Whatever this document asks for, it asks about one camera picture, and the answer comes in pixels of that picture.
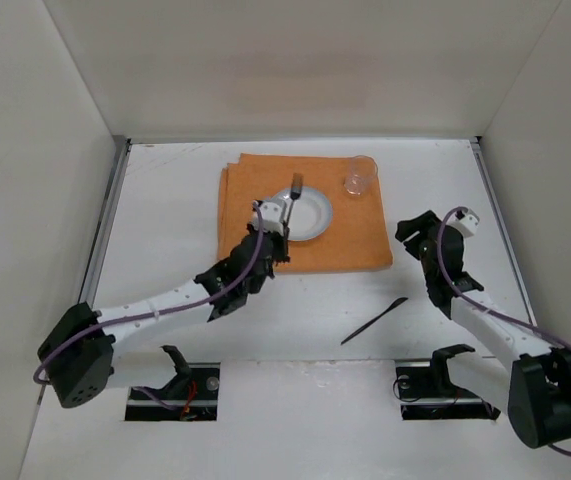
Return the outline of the black knife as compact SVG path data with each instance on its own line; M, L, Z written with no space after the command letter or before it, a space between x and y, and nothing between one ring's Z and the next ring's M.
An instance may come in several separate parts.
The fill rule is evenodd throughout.
M375 317L373 317L371 320L366 321L363 325L359 326L355 331L353 331L352 333L350 333L346 338L344 338L341 342L340 345L345 345L346 343L350 342L351 340L353 340L355 337L357 337L358 335L362 334L365 330L367 330L368 328L370 328L372 325L374 325L377 321L379 321L380 319L382 319L385 315L387 315L388 313L390 313L391 311L393 311L394 309L398 308L399 306L403 305L405 302L407 302L409 300L408 297L399 297L397 299L395 299L383 312L381 312L380 314L376 315Z

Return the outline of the orange cloth napkin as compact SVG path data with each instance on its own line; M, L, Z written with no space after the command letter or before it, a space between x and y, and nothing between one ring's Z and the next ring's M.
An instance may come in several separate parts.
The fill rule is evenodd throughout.
M305 157L243 153L223 168L218 199L218 251L223 259L247 234L251 204L291 186L295 173L304 189L316 189L333 209L328 229L319 237L289 242L288 263L276 267L285 273L345 273L380 270L393 263L379 180L366 192L351 195L344 188L350 173L347 157Z

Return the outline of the black fork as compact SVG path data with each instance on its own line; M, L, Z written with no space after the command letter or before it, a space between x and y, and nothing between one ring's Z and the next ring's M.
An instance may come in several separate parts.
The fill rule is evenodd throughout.
M297 200L299 200L301 197L302 190L303 190L303 175L300 173L295 173L293 175L292 183L291 183L291 187L290 187L290 191L289 191L290 204L288 207L286 222L285 222L286 237L289 237L289 235L290 235L291 216L292 216L292 213L294 210L295 202Z

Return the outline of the clear plastic cup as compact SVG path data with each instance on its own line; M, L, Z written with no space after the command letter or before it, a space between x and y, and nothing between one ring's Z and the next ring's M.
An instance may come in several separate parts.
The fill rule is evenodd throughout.
M369 156L358 155L348 161L348 173L344 180L344 188L350 195L364 195L371 187L378 174L376 161Z

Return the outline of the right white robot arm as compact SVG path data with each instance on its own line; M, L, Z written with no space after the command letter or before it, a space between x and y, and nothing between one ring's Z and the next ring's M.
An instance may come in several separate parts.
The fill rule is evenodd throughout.
M465 207L444 219L431 210L397 224L395 237L417 259L432 305L470 332L492 357L458 344L433 352L430 373L441 395L466 390L505 414L527 447L571 439L571 347L552 334L500 312L464 269L464 243L478 216Z

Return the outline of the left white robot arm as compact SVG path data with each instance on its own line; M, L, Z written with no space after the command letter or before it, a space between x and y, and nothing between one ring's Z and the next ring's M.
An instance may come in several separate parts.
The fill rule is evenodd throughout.
M136 379L124 356L155 337L227 316L261 291L274 267L286 263L289 229L249 226L228 257L184 285L143 301L95 310L86 302L70 307L37 350L33 379L51 386L64 408L75 408L107 388L131 384L159 406L172 410L180 395L192 395L195 382L174 345L160 350L172 362L171 377L160 387Z

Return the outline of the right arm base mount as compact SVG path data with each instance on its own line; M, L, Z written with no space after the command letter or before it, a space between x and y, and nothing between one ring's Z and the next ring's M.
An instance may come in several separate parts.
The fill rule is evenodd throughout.
M457 344L438 349L429 360L395 362L392 388L405 421L490 420L501 412L469 390L451 382L447 362L474 349Z

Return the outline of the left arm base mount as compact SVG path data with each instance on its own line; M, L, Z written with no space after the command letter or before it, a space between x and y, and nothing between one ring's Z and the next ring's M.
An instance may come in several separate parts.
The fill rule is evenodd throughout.
M210 422L218 415L220 363L188 363L175 347L162 351L173 367L172 376L158 388L134 386L125 408L127 422Z

